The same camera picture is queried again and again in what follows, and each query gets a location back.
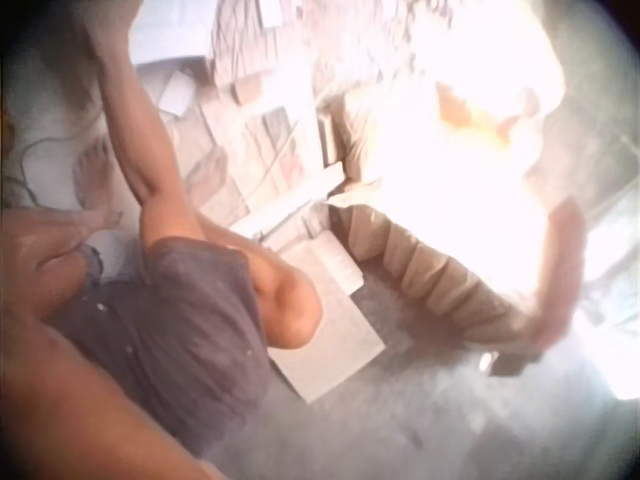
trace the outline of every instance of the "bare foot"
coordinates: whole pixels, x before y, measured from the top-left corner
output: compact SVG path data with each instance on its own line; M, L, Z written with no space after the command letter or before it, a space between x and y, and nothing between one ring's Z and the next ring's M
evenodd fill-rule
M73 180L82 208L96 212L106 225L116 221L113 212L113 165L106 137L98 138L76 160Z

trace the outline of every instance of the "hand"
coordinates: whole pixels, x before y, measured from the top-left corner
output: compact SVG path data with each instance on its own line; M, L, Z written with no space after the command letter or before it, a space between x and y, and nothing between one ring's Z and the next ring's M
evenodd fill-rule
M97 58L113 49L127 50L140 5L142 0L79 0L73 5L75 21Z

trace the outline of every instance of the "knee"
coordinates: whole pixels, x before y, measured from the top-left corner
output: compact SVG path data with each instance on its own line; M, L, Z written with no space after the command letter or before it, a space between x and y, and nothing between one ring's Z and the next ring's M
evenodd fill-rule
M267 320L270 346L296 349L307 345L322 319L322 303L313 283L301 272L284 278Z

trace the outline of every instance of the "man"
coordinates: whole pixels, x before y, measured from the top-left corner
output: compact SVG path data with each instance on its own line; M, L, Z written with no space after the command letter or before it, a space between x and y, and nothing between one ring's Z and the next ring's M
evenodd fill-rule
M167 132L129 61L139 2L115 3L85 2L76 13L97 63L111 145L142 207L144 278L77 292L87 270L78 245L110 221L98 206L101 193L57 230L49 217L59 213L31 212L44 219L36 223L20 218L29 212L13 212L8 220L18 227L7 228L3 240L11 246L3 249L3 283L11 284L4 303L18 315L46 318L199 456L260 404L266 346L306 344L321 304L300 271L191 209ZM78 174L90 184L81 191L108 191L100 183L107 148L98 142L85 155L102 173Z

